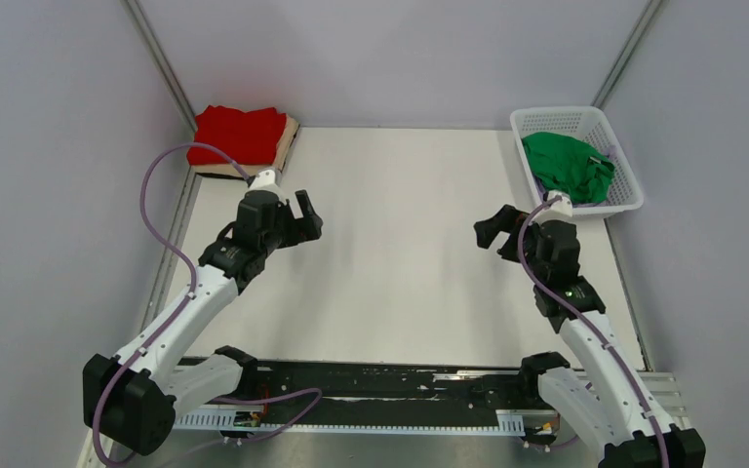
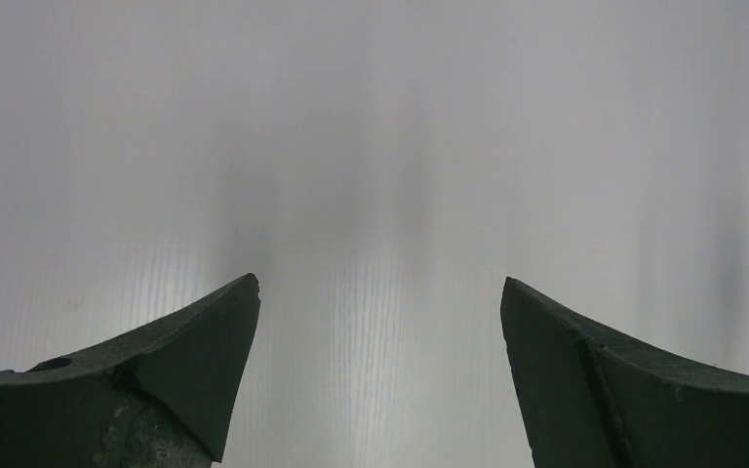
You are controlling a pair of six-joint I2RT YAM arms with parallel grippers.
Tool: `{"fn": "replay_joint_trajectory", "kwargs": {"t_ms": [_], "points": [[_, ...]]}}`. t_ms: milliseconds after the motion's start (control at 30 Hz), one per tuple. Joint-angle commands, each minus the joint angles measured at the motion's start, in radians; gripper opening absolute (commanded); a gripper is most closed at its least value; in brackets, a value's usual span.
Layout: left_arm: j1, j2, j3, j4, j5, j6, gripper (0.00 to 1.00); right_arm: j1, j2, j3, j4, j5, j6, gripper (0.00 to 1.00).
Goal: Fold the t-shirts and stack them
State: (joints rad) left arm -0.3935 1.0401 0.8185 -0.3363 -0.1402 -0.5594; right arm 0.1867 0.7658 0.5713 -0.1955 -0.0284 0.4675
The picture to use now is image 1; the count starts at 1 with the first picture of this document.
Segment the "green t shirt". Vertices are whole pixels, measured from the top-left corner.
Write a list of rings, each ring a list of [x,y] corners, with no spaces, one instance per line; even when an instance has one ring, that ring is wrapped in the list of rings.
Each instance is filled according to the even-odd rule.
[[[547,191],[561,191],[575,205],[607,200],[615,165],[591,144],[549,132],[525,136],[522,144],[532,174]]]

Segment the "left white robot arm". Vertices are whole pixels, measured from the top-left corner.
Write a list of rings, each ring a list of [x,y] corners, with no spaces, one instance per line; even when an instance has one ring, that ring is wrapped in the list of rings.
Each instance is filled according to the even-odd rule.
[[[252,357],[232,347],[185,370],[177,365],[190,345],[226,306],[263,272],[276,251],[318,240],[323,220],[306,190],[295,193],[300,208],[269,189],[251,189],[237,215],[191,268],[189,284],[136,338],[113,356],[94,355],[83,368],[84,418],[95,447],[101,437],[149,455],[161,447],[178,420],[228,395],[251,401],[259,376]]]

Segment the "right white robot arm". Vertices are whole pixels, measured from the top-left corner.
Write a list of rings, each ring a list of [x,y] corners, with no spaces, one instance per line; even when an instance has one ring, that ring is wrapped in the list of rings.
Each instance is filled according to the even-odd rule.
[[[556,410],[600,467],[704,466],[706,445],[697,430],[681,428],[623,357],[604,302],[580,273],[577,228],[557,204],[552,199],[530,213],[504,205],[473,225],[481,249],[508,234],[498,255],[525,270],[538,311],[592,385],[586,388],[561,354],[541,353],[521,364],[520,398]]]

